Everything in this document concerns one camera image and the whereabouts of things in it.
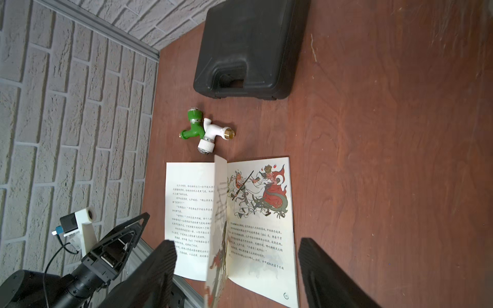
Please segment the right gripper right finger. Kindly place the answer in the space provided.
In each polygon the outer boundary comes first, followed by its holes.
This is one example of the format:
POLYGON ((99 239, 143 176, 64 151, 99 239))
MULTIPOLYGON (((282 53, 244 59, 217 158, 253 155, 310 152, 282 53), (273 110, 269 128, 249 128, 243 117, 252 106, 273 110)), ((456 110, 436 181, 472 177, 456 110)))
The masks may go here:
POLYGON ((309 307, 379 307, 333 259, 309 237, 298 252, 309 307))

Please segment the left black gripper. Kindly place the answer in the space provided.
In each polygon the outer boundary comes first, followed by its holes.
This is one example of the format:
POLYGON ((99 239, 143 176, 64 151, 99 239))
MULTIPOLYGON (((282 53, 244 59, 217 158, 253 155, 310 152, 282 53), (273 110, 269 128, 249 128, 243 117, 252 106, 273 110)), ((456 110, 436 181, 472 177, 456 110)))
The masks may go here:
POLYGON ((149 213, 113 228, 70 274, 50 284, 50 307, 82 307, 122 272, 150 219, 149 213))

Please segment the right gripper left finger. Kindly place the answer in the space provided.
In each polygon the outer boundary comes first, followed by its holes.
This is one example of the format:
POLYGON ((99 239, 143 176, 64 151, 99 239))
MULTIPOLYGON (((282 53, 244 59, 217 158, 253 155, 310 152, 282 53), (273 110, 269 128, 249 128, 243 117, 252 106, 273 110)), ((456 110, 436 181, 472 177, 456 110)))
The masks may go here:
POLYGON ((163 241, 124 282, 116 286, 100 307, 168 307, 177 262, 173 241, 163 241))

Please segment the illustrated picture book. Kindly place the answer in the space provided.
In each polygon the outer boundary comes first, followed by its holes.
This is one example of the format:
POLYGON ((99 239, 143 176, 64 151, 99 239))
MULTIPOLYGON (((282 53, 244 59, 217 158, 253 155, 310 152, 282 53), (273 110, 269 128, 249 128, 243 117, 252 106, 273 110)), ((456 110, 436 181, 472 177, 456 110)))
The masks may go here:
POLYGON ((165 238, 175 274, 205 284, 205 307, 227 281, 299 306, 291 191, 287 157, 166 165, 165 238))

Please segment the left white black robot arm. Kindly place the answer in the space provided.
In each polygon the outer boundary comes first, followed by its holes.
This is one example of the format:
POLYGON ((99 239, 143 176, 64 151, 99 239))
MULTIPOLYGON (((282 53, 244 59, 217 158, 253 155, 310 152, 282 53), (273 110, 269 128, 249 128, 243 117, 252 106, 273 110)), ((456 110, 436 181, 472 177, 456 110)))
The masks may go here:
POLYGON ((120 276, 149 219, 142 213, 113 228, 64 277, 16 271, 1 285, 1 307, 86 307, 120 276))

